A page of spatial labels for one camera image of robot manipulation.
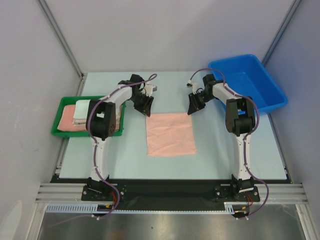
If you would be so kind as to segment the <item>pale pink towel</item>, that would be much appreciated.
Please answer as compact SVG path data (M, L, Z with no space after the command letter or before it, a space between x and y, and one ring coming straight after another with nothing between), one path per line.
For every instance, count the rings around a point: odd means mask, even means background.
M147 155L177 157L197 153L192 117L185 112L155 113L146 118Z

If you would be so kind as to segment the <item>white light blue towel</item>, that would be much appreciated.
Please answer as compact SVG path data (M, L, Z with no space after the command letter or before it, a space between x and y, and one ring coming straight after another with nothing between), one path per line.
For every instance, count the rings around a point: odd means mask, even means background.
M81 99L76 101L73 115L73 124L75 126L86 124L89 104L89 99Z

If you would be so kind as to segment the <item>pink terry towel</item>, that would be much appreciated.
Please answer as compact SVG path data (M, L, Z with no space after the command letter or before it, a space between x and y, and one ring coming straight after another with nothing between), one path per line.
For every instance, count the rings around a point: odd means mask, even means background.
M57 129L62 132L75 132L76 127L73 124L76 105L66 105L63 109L61 119Z

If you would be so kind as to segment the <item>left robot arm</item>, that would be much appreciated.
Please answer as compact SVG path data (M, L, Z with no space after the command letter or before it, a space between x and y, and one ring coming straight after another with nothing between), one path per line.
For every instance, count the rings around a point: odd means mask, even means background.
M107 182L110 176L106 159L109 145L116 132L116 110L126 101L132 101L135 110L150 117L154 100L152 93L157 90L149 84L157 77L153 73L147 80L132 74L129 80L122 80L115 90L100 99L92 99L88 105L86 130L92 141L93 166L87 185L99 200L109 197L115 187Z

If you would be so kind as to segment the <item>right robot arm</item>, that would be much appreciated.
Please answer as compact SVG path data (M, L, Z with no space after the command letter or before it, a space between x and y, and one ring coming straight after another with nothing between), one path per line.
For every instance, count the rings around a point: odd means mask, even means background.
M256 116L256 105L248 96L232 90L226 81L217 80L213 74L203 77L204 87L189 79L187 87L192 89L188 95L191 115L217 99L225 105L225 127L233 137L234 171L231 175L230 195L236 201L242 201L254 189L254 177L250 167L251 134L257 129L260 117Z

